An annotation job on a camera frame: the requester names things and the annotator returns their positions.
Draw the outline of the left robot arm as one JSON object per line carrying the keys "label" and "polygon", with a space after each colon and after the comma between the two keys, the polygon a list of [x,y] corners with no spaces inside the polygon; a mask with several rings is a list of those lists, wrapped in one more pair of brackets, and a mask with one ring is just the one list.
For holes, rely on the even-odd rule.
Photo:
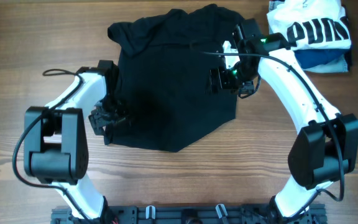
{"label": "left robot arm", "polygon": [[86,171],[89,150],[85,120],[110,144],[114,133],[132,124],[125,103],[114,96],[119,68],[111,60],[81,67],[74,82],[45,106],[25,112],[25,130],[14,148],[12,168],[26,185],[55,189],[69,206],[72,223],[118,223]]}

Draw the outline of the black t-shirt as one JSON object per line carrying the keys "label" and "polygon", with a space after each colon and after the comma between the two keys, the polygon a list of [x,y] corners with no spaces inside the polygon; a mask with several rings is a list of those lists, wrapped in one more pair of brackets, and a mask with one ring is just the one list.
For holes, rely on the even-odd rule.
{"label": "black t-shirt", "polygon": [[210,4],[113,23],[108,37],[121,46],[114,96],[131,123],[107,127],[105,144],[178,152],[233,120],[236,96],[212,94],[208,82],[242,21],[238,12]]}

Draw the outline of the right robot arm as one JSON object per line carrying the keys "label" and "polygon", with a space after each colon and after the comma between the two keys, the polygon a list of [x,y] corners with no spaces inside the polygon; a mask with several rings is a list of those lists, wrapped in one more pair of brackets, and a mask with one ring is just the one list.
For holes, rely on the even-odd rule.
{"label": "right robot arm", "polygon": [[308,214],[329,186],[345,189],[345,176],[355,168],[358,119],[343,115],[312,84],[299,66],[290,44],[280,33],[263,35],[255,20],[235,26],[223,45],[225,65],[209,73],[213,93],[228,90],[248,98],[261,81],[274,90],[293,121],[297,137],[288,155],[291,176],[270,200],[270,223],[290,223]]}

